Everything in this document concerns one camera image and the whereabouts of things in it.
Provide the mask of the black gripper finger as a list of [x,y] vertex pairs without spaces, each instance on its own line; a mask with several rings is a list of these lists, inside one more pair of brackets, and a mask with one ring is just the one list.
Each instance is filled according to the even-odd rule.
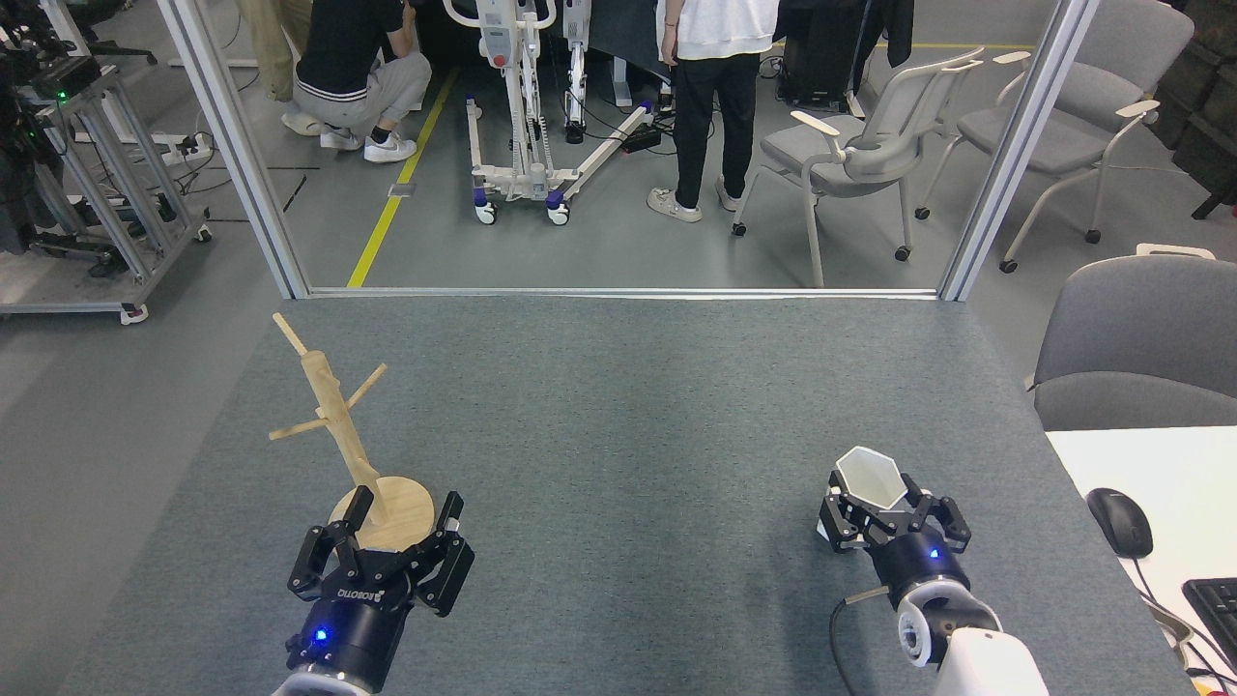
[[829,475],[829,492],[819,509],[819,533],[830,541],[835,553],[870,546],[870,525],[880,520],[882,509],[854,494],[840,471]]
[[905,520],[901,520],[893,534],[893,540],[903,537],[925,534],[929,529],[929,520],[935,520],[944,543],[951,553],[962,554],[972,539],[972,533],[959,511],[956,502],[945,494],[936,497],[928,490],[917,485],[909,473],[901,473],[902,485],[905,486]]
[[341,519],[332,520],[328,525],[312,525],[306,532],[287,584],[291,592],[297,597],[319,597],[323,571],[332,553],[336,553],[340,567],[350,582],[366,580],[357,556],[357,529],[361,529],[372,503],[374,493],[366,485],[360,485],[354,490],[353,502],[348,504]]
[[416,593],[439,617],[447,617],[454,608],[475,560],[473,546],[459,533],[463,509],[461,494],[449,492],[435,529],[419,544],[426,571],[437,569],[437,572],[429,580],[421,580]]

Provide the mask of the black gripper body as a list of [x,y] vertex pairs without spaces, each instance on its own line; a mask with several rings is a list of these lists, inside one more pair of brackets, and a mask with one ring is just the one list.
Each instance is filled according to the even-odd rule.
[[901,605],[905,595],[919,584],[951,580],[971,590],[970,579],[962,572],[941,532],[923,529],[893,537],[884,543],[872,543],[867,554],[875,564],[880,582],[889,587],[889,603]]
[[327,577],[294,567],[288,590],[315,595],[301,633],[287,640],[287,668],[341,673],[362,690],[383,690],[411,611],[414,585],[406,567],[383,571],[380,581],[362,574],[395,559],[393,553],[361,551],[359,584],[336,567]]

